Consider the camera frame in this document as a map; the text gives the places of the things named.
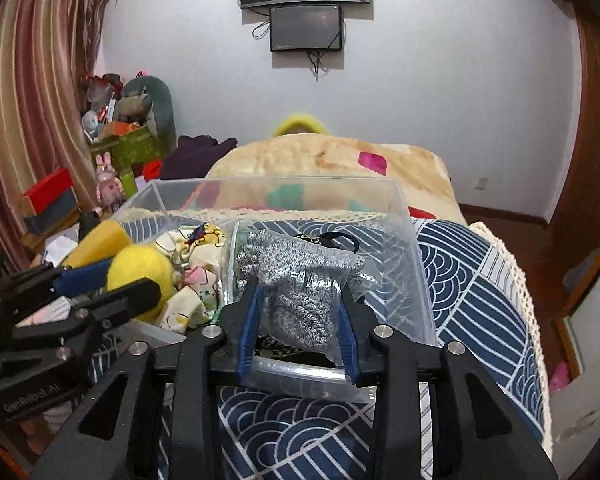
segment wooden floor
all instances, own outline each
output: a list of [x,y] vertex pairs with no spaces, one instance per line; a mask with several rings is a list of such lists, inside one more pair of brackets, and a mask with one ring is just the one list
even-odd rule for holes
[[562,271],[552,258],[550,232],[544,226],[522,220],[487,218],[464,212],[467,223],[484,222],[491,232],[504,241],[507,249],[526,274],[526,286],[534,301],[540,325],[542,352],[551,377],[555,365],[564,357],[564,348],[552,319],[566,299]]

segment rabbit figurine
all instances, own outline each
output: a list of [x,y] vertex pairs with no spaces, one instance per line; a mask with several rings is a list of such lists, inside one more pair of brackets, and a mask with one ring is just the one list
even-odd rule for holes
[[116,210],[125,201],[125,192],[122,187],[122,182],[116,178],[116,170],[111,165],[111,155],[105,152],[104,160],[100,155],[96,155],[96,177],[98,179],[98,187],[96,189],[96,197],[103,208],[110,207]]

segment yellow fuzzy ball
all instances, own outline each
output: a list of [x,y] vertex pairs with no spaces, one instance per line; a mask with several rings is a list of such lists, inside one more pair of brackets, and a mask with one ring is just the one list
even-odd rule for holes
[[146,245],[129,245],[113,258],[107,273],[107,290],[114,290],[141,278],[149,278],[160,285],[162,293],[158,305],[136,319],[153,323],[167,300],[174,295],[173,267],[158,249]]

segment transparent storage box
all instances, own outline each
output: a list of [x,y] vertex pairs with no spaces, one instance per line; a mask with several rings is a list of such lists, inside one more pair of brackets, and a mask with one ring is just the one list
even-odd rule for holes
[[[147,243],[183,224],[237,220],[280,232],[344,230],[359,238],[359,254],[372,257],[382,289],[366,295],[380,322],[419,343],[436,345],[429,293],[411,217],[389,178],[254,176],[152,180],[120,208],[120,222],[135,243]],[[172,344],[184,336],[133,320],[120,329],[129,343]],[[374,388],[356,388],[339,368],[255,356],[245,386],[270,392],[346,402],[374,400]]]

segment power socket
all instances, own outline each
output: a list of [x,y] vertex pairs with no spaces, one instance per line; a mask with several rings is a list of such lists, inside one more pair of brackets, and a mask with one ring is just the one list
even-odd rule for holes
[[478,179],[478,183],[475,185],[475,189],[479,189],[480,191],[484,191],[487,187],[487,182],[489,179],[485,176],[482,176]]

